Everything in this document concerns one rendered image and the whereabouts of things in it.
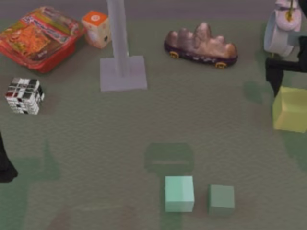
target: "yellow wheel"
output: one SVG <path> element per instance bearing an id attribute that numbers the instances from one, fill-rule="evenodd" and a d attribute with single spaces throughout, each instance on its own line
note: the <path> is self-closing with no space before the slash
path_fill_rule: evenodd
<path id="1" fill-rule="evenodd" d="M 217 69 L 225 69 L 225 68 L 227 67 L 227 64 L 224 63 L 224 62 L 217 62 L 217 63 L 215 64 L 215 67 L 216 67 Z"/>
<path id="2" fill-rule="evenodd" d="M 169 52 L 169 55 L 174 58 L 174 59 L 178 59 L 179 58 L 179 53 L 171 51 Z"/>

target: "yellow block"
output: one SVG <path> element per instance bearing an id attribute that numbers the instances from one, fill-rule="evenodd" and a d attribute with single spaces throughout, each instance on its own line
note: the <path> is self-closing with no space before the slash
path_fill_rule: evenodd
<path id="1" fill-rule="evenodd" d="M 305 133 L 307 130 L 307 90 L 281 87 L 273 103 L 273 127 Z"/>

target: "instant noodle package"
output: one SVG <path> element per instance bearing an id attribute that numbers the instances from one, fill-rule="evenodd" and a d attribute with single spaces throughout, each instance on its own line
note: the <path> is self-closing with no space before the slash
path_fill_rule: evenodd
<path id="1" fill-rule="evenodd" d="M 0 52 L 45 73 L 72 54 L 84 33 L 80 22 L 52 7 L 40 7 L 0 33 Z"/>

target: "toy car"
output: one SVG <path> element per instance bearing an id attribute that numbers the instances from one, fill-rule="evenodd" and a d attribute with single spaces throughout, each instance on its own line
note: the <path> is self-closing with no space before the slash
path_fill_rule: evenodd
<path id="1" fill-rule="evenodd" d="M 237 48 L 227 44 L 225 38 L 212 38 L 207 23 L 201 23 L 194 33 L 182 28 L 179 32 L 170 31 L 164 42 L 164 49 L 172 58 L 184 58 L 200 63 L 213 64 L 224 69 L 237 62 Z"/>

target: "metal pole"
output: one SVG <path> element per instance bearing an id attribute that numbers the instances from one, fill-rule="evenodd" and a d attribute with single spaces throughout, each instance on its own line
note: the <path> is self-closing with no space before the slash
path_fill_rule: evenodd
<path id="1" fill-rule="evenodd" d="M 129 56 L 124 0 L 107 0 L 113 55 L 119 77 L 129 77 Z"/>

